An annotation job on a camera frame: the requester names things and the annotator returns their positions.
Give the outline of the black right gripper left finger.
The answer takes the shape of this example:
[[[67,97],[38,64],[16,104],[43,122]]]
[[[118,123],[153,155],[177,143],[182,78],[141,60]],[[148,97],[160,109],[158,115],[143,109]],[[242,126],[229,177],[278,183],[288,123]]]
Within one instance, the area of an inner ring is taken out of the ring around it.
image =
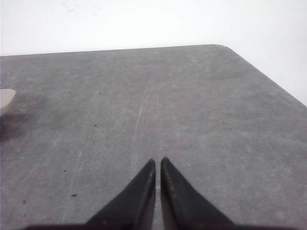
[[[150,159],[123,191],[86,222],[86,226],[95,230],[150,230],[155,175],[155,161]]]

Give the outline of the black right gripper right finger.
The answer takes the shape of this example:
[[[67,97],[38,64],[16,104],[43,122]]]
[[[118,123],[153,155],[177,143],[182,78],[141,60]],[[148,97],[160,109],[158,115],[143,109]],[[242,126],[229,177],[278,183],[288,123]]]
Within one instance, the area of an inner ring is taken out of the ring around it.
[[[231,228],[234,222],[204,198],[169,158],[161,160],[161,192],[178,230]]]

